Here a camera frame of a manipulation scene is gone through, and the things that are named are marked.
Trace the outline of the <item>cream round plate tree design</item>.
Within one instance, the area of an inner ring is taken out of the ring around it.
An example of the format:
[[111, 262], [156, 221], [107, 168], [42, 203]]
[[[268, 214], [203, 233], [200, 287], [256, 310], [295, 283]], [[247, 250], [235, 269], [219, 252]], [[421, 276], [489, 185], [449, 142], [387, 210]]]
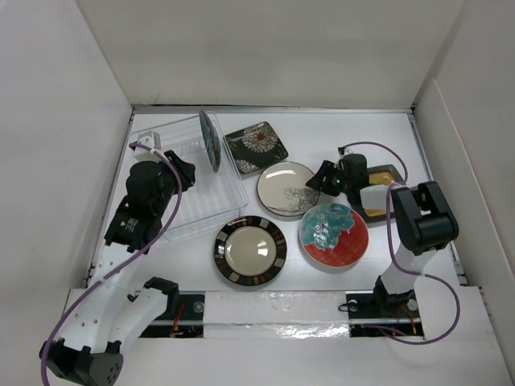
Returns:
[[302, 216], [314, 207], [320, 193], [306, 185], [315, 174], [303, 164], [280, 162], [266, 168], [257, 180], [257, 197], [278, 216]]

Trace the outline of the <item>blue round plate brown rim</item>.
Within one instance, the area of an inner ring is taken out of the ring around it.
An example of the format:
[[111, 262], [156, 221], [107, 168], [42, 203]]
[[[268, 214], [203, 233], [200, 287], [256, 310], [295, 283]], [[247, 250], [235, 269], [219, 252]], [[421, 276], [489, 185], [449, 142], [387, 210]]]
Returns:
[[213, 171], [217, 173], [220, 168], [221, 160], [220, 139], [218, 138], [212, 120], [205, 111], [200, 110], [199, 119], [208, 159], [212, 165]]

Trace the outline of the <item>round plate black checkered rim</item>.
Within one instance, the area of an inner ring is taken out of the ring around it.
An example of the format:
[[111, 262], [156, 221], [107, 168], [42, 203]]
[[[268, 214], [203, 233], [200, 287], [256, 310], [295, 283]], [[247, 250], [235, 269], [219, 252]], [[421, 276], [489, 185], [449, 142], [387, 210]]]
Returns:
[[213, 260], [218, 272], [234, 285], [254, 287], [273, 281], [284, 268], [286, 237], [272, 221], [242, 216], [216, 234]]

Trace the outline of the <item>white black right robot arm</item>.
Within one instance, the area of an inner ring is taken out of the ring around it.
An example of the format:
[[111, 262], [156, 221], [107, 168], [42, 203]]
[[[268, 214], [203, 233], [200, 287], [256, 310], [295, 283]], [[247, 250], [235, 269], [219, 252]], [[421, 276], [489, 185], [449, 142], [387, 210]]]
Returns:
[[324, 161], [307, 187], [347, 204], [327, 203], [302, 218], [299, 239], [315, 261], [332, 268], [353, 265], [369, 244], [368, 223], [390, 220], [400, 244], [387, 270], [369, 293], [349, 294], [345, 307], [352, 319], [387, 319], [415, 303], [414, 283], [434, 254], [459, 235], [459, 226], [435, 181], [402, 186], [393, 165], [370, 167], [362, 154], [338, 163]]

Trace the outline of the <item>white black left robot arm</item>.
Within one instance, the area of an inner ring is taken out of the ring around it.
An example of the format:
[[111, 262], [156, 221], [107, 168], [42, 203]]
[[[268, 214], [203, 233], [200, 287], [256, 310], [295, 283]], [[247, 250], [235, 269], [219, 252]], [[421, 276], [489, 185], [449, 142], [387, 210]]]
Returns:
[[152, 277], [134, 299], [131, 279], [150, 247], [170, 226], [162, 218], [172, 198], [178, 202], [196, 181], [196, 168], [173, 151], [141, 143], [151, 158], [136, 162], [126, 180], [126, 195], [106, 231], [91, 283], [61, 316], [39, 357], [43, 384], [48, 373], [78, 385], [113, 385], [124, 356], [157, 317], [179, 311], [179, 287]]

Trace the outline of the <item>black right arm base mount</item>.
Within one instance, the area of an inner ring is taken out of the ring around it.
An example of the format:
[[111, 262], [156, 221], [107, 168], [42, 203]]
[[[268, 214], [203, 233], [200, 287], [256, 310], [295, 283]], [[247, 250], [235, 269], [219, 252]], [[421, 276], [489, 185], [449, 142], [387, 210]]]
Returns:
[[414, 298], [403, 304], [381, 307], [372, 292], [351, 292], [345, 294], [345, 301], [338, 309], [348, 315], [351, 338], [424, 336]]

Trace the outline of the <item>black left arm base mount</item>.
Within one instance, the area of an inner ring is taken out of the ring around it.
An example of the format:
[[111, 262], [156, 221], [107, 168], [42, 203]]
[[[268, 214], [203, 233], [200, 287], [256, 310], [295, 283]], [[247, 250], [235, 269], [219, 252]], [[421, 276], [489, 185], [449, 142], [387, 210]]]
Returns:
[[204, 292], [181, 292], [177, 305], [157, 317], [141, 338], [196, 339], [204, 337]]

